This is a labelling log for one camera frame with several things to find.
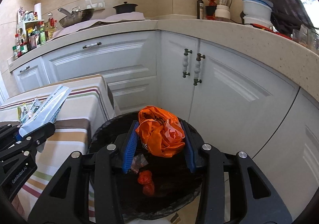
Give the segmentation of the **white appliance base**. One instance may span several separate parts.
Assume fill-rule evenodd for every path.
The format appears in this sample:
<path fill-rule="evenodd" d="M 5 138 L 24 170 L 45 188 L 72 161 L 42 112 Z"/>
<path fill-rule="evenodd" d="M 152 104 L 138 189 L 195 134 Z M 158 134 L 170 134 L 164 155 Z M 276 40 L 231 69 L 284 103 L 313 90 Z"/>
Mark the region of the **white appliance base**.
<path fill-rule="evenodd" d="M 215 18 L 220 21 L 230 20 L 231 14 L 229 11 L 228 0 L 219 0 L 219 4 L 215 10 Z"/>

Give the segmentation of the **cloth over stove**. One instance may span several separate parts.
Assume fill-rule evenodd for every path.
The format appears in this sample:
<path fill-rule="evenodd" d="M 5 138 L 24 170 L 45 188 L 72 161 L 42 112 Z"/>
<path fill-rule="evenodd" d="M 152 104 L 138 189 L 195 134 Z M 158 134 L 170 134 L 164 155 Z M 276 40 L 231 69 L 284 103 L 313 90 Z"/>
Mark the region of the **cloth over stove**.
<path fill-rule="evenodd" d="M 109 16 L 105 19 L 88 20 L 88 21 L 80 22 L 72 26 L 60 29 L 53 34 L 53 39 L 60 38 L 62 36 L 72 34 L 81 30 L 89 29 L 92 27 L 122 23 L 122 22 L 144 21 L 144 20 L 146 20 L 146 18 L 144 17 L 144 14 L 141 12 L 128 12 L 123 14 L 116 14 L 116 15 Z"/>

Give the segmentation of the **dark glass bottle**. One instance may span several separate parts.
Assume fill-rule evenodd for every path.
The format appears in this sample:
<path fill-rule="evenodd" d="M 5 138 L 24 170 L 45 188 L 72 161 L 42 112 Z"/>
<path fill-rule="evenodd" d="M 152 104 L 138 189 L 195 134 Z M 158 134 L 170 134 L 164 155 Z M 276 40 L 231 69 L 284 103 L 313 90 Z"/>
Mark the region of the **dark glass bottle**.
<path fill-rule="evenodd" d="M 203 0 L 197 0 L 197 19 L 198 20 L 203 19 L 203 9 L 204 9 Z"/>

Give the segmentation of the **light blue white wrapper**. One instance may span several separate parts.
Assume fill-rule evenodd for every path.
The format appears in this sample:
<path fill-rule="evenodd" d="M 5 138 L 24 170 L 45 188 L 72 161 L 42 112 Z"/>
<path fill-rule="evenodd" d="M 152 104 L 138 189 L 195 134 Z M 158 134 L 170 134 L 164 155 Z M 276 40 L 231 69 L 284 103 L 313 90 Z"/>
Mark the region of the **light blue white wrapper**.
<path fill-rule="evenodd" d="M 28 119 L 24 123 L 26 123 L 30 118 L 33 117 L 33 115 L 40 108 L 41 104 L 42 104 L 42 102 L 38 98 L 35 98 L 29 106 L 27 105 L 29 113 L 28 113 Z"/>

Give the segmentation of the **metal wok pan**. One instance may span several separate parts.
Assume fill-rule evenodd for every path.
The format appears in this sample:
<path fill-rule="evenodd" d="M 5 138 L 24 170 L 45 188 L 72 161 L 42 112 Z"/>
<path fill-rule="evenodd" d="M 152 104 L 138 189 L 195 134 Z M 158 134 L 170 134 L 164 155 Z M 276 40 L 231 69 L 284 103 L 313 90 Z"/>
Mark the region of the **metal wok pan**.
<path fill-rule="evenodd" d="M 58 11 L 65 15 L 65 17 L 59 20 L 59 24 L 61 27 L 67 28 L 72 25 L 91 20 L 95 9 L 89 8 L 75 12 L 68 12 L 68 10 L 64 8 L 58 8 Z"/>

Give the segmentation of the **orange plastic bag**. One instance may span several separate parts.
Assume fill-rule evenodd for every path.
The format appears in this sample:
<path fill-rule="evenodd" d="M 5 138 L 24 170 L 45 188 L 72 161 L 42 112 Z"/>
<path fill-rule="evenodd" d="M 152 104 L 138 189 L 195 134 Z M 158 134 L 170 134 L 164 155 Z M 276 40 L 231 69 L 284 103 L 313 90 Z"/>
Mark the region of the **orange plastic bag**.
<path fill-rule="evenodd" d="M 152 155 L 171 158 L 184 149 L 185 133 L 174 114 L 147 106 L 138 112 L 138 122 L 136 133 Z"/>

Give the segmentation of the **black trash bin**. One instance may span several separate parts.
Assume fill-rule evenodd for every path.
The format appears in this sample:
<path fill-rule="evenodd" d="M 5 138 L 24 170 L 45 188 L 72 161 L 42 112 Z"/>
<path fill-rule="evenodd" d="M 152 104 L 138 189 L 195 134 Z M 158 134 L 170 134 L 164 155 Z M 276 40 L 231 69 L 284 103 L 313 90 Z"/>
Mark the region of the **black trash bin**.
<path fill-rule="evenodd" d="M 171 158 L 152 155 L 140 135 L 138 113 L 114 117 L 97 129 L 88 148 L 96 153 L 110 144 L 118 153 L 111 160 L 112 191 L 125 222 L 153 221 L 167 217 L 191 203 L 201 191 L 202 169 L 189 166 L 191 136 L 198 132 L 186 127 L 183 149 Z"/>

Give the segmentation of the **black cast iron pot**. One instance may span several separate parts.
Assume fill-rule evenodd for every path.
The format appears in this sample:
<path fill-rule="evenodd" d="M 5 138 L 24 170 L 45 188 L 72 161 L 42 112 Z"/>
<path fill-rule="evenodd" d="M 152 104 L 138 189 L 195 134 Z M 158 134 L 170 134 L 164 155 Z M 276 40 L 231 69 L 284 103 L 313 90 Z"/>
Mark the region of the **black cast iron pot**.
<path fill-rule="evenodd" d="M 115 9 L 117 14 L 124 14 L 124 13 L 135 12 L 137 6 L 138 6 L 137 4 L 123 2 L 123 4 L 116 5 L 113 8 Z"/>

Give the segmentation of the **stacked white bowls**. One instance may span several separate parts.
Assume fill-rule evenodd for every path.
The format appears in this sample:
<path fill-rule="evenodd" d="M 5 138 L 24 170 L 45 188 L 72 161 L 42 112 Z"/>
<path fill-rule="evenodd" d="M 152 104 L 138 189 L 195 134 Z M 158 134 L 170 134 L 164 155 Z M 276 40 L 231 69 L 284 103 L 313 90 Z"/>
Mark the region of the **stacked white bowls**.
<path fill-rule="evenodd" d="M 244 24 L 257 24 L 262 27 L 273 29 L 271 14 L 273 3 L 268 0 L 242 0 Z"/>

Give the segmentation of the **white kitchen cabinets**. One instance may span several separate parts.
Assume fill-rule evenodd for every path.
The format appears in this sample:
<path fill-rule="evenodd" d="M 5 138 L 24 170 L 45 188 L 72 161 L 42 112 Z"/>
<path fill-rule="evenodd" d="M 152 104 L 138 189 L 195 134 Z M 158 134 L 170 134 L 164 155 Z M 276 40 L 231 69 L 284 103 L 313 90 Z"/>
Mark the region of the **white kitchen cabinets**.
<path fill-rule="evenodd" d="M 133 32 L 29 52 L 12 73 L 22 92 L 102 75 L 122 113 L 157 105 L 220 151 L 247 152 L 293 219 L 318 190 L 318 101 L 237 51 L 176 33 Z"/>

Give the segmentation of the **condiment bottles rack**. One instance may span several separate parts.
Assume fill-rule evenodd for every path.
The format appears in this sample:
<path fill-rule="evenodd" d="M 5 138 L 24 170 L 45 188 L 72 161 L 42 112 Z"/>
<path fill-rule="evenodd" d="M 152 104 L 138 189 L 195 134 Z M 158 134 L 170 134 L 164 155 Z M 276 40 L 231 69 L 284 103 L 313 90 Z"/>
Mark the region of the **condiment bottles rack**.
<path fill-rule="evenodd" d="M 51 12 L 46 20 L 42 18 L 42 3 L 35 4 L 32 11 L 20 7 L 17 11 L 15 45 L 12 47 L 14 60 L 50 41 L 56 30 L 57 20 Z"/>

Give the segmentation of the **striped tablecloth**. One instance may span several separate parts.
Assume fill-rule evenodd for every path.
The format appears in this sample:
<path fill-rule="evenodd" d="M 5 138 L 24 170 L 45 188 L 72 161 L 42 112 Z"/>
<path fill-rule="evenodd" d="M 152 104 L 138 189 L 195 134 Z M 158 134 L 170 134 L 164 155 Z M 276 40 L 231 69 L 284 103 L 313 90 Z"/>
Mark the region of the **striped tablecloth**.
<path fill-rule="evenodd" d="M 71 89 L 55 122 L 55 133 L 36 154 L 37 170 L 18 192 L 13 201 L 23 219 L 27 219 L 34 204 L 50 179 L 73 151 L 85 153 L 96 130 L 117 115 L 112 92 L 101 75 L 74 78 L 39 87 L 9 98 L 1 105 L 1 124 L 17 124 L 18 107 L 31 105 L 35 98 L 44 101 L 58 86 Z"/>

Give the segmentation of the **white pouch blue text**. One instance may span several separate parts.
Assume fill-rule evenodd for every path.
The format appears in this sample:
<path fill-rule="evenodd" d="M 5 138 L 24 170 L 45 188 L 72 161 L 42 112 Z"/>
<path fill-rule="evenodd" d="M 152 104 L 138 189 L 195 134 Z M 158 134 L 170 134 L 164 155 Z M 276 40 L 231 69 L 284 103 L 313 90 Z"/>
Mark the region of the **white pouch blue text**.
<path fill-rule="evenodd" d="M 33 116 L 21 126 L 18 134 L 24 138 L 27 134 L 46 123 L 53 124 L 70 93 L 71 88 L 62 85 L 58 86 L 57 89 L 41 104 Z"/>

